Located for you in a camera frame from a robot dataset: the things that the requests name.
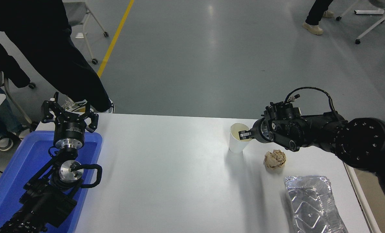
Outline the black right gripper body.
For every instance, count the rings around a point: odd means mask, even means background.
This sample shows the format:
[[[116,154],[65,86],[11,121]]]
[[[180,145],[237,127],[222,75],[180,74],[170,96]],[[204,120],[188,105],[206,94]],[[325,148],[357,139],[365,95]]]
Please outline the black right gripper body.
[[[262,130],[261,130],[261,125],[264,121],[264,118],[261,118],[259,120],[257,120],[254,124],[253,124],[253,127],[250,129],[250,138],[252,139],[255,139],[256,141],[260,142],[260,143],[265,143],[265,139],[264,139],[264,136],[262,134]]]

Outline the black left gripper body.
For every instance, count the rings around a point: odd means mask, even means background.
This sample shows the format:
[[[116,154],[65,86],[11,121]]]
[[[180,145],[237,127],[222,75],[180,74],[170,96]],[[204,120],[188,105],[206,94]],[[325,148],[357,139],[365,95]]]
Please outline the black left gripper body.
[[[82,115],[60,115],[55,120],[54,142],[65,139],[76,139],[84,142],[87,124]]]

